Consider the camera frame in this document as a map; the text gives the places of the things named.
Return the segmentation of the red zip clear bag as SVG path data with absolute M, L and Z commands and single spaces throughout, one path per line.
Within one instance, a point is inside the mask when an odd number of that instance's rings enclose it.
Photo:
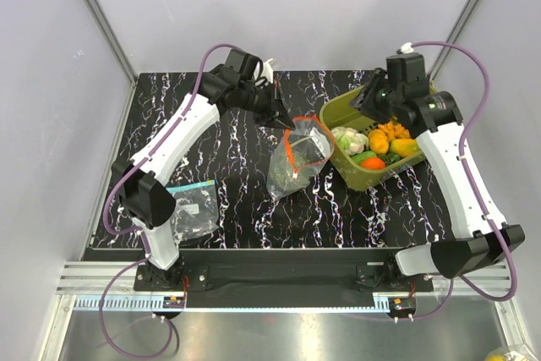
M 306 172 L 311 182 L 331 158 L 335 143 L 328 128 L 315 115 L 295 117 L 293 122 L 295 129 L 286 130 L 282 140 L 295 172 Z

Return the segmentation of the green netted melon toy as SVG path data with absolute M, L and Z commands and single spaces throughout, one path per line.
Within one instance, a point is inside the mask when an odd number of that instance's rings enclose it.
M 310 182 L 306 172 L 298 170 L 290 162 L 284 140 L 282 140 L 270 159 L 266 186 L 270 195 L 275 199 L 304 189 Z

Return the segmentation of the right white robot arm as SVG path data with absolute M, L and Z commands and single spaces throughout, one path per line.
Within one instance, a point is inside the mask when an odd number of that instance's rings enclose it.
M 402 249 L 384 269 L 388 287 L 402 290 L 419 274 L 452 279 L 502 260 L 525 240 L 492 200 L 464 137 L 464 122 L 453 96 L 432 92 L 424 57 L 417 52 L 386 59 L 350 103 L 377 123 L 394 118 L 428 160 L 451 219 L 452 239 Z

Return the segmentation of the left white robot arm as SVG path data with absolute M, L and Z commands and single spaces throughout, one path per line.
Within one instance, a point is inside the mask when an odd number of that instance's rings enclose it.
M 260 127 L 294 128 L 272 60 L 233 45 L 226 48 L 226 61 L 211 70 L 199 69 L 193 89 L 151 141 L 128 160 L 118 158 L 112 165 L 115 185 L 107 196 L 103 224 L 111 226 L 109 210 L 117 200 L 132 219 L 131 231 L 143 239 L 144 257 L 155 267 L 153 280 L 166 290 L 176 288 L 183 278 L 170 225 L 176 200 L 167 184 L 191 146 L 235 108 L 252 113 Z

